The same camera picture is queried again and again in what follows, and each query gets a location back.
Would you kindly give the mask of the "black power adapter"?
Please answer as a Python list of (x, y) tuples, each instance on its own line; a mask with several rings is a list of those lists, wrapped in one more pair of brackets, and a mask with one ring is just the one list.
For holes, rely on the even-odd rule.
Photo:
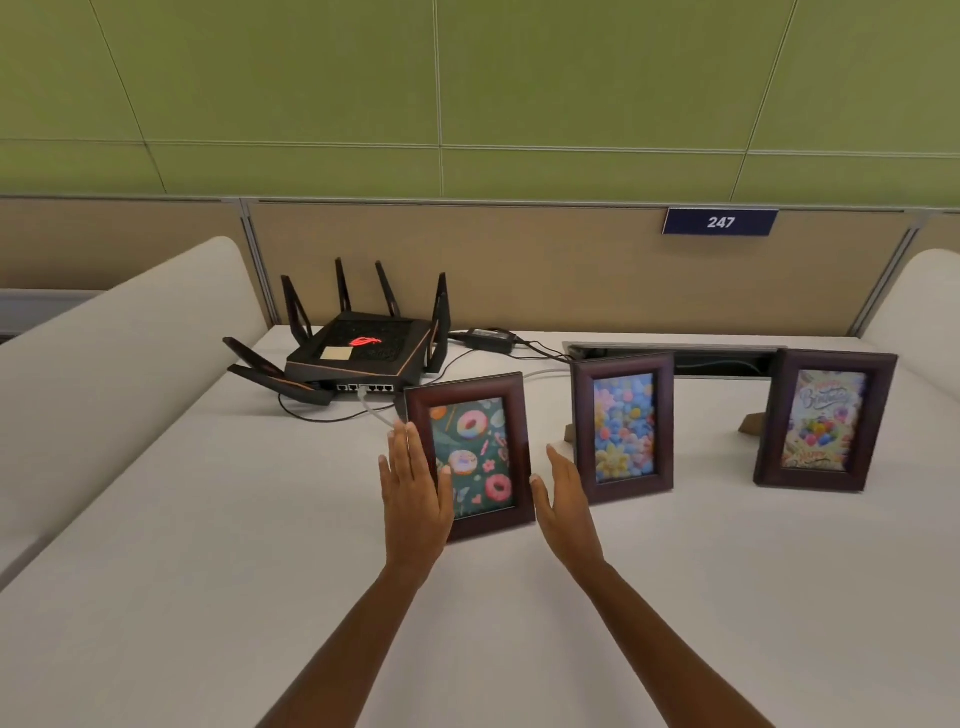
[(510, 331), (480, 328), (451, 332), (448, 338), (470, 350), (507, 357), (513, 354), (519, 342), (519, 337)]

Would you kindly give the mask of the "person's left forearm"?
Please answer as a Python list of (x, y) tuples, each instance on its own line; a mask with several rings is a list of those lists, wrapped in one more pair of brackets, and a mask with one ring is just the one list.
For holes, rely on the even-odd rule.
[(432, 567), (386, 564), (256, 728), (355, 728)]

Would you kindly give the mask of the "person's left hand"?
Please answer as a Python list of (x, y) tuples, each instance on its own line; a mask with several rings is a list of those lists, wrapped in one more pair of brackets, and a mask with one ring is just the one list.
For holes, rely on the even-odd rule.
[(438, 503), (438, 473), (430, 469), (425, 448), (412, 422), (396, 420), (387, 435), (393, 477), (383, 499), (386, 569), (420, 587), (450, 539), (453, 521), (443, 521)]

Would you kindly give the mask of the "blue number sign plate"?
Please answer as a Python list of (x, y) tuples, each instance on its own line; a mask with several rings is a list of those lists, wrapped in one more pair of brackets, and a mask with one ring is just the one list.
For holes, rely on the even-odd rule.
[(670, 207), (661, 234), (678, 237), (769, 237), (776, 208)]

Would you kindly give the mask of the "person's right hand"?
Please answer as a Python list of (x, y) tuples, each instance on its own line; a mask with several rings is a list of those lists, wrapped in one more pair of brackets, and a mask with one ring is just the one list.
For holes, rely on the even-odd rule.
[(577, 467), (546, 445), (554, 490), (549, 494), (550, 519), (537, 521), (551, 552), (575, 580), (606, 564), (590, 503)]

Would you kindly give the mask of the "beige cubicle partition panel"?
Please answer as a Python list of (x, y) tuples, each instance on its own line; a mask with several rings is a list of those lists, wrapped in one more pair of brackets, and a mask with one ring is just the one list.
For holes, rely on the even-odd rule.
[(842, 336), (914, 218), (889, 211), (778, 213), (766, 237), (663, 235), (666, 210), (258, 201), (262, 265), (287, 320), (289, 276), (316, 326), (385, 313), (380, 261), (401, 312), (430, 317), (445, 273), (456, 329)]
[(0, 198), (0, 288), (109, 290), (214, 237), (237, 244), (253, 281), (229, 202)]

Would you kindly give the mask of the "white rounded desk divider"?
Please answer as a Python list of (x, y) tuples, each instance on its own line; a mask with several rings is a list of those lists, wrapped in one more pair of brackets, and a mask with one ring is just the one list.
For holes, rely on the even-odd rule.
[(861, 338), (960, 400), (960, 253), (929, 249), (913, 257)]
[(219, 236), (0, 345), (0, 593), (268, 329)]

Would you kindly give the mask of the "person's right forearm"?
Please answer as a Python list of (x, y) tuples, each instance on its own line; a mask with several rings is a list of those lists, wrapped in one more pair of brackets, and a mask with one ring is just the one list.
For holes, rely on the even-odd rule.
[(668, 728), (774, 728), (610, 564), (586, 559), (566, 567)]

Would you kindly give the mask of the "brown frame with donut picture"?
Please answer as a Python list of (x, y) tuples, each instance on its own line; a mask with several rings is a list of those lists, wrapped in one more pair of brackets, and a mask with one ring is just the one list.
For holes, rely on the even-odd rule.
[(450, 468), (450, 543), (535, 522), (522, 372), (410, 387), (404, 404), (431, 474)]

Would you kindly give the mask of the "brown frame with flower picture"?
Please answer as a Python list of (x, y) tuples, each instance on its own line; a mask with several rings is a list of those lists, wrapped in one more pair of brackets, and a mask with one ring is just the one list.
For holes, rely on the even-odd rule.
[(589, 504), (674, 488), (671, 352), (570, 364), (574, 464)]

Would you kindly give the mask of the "black router with antennas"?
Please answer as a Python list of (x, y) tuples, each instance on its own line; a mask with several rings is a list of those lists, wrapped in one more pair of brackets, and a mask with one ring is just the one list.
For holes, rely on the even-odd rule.
[(388, 306), (387, 314), (353, 310), (341, 258), (335, 260), (340, 313), (314, 331), (288, 275), (282, 275), (290, 329), (297, 348), (279, 367), (234, 337), (222, 342), (243, 365), (228, 371), (297, 403), (328, 407), (342, 394), (370, 393), (401, 397), (425, 375), (444, 367), (451, 326), (447, 275), (440, 273), (429, 320), (402, 316), (380, 261), (375, 269)]

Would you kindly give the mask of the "brown frame with balloon picture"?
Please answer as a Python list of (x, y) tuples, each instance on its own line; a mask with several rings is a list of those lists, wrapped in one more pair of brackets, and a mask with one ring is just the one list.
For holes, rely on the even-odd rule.
[(899, 358), (780, 348), (759, 434), (759, 487), (865, 490)]

